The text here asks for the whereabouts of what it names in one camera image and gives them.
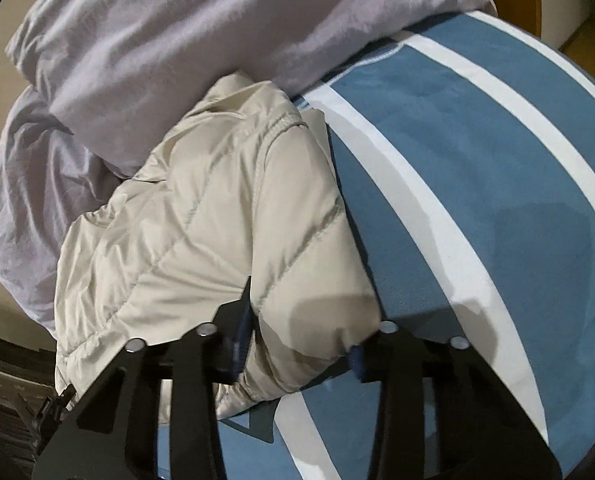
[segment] pillow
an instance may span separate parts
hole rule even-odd
[[[0,282],[26,314],[55,331],[55,278],[66,232],[104,205],[120,179],[76,141],[33,87],[0,140]]]
[[[7,55],[50,113],[132,175],[221,76],[290,96],[372,40],[491,0],[38,0]]]

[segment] blue fabric with white stripes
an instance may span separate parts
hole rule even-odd
[[[522,95],[595,173],[595,99],[554,63],[470,16],[432,18],[411,30]],[[595,442],[595,211],[559,161],[498,102],[417,50],[396,47],[388,40],[370,46],[353,69],[333,73],[330,86],[404,155],[484,264],[529,359],[549,445],[566,474]],[[331,147],[386,316],[425,338],[462,334],[429,265],[369,174],[335,132]],[[303,396],[340,478],[366,478],[379,389],[346,373]],[[299,459],[272,431],[268,444],[220,425],[229,479],[301,478]],[[433,433],[427,428],[430,444]]]

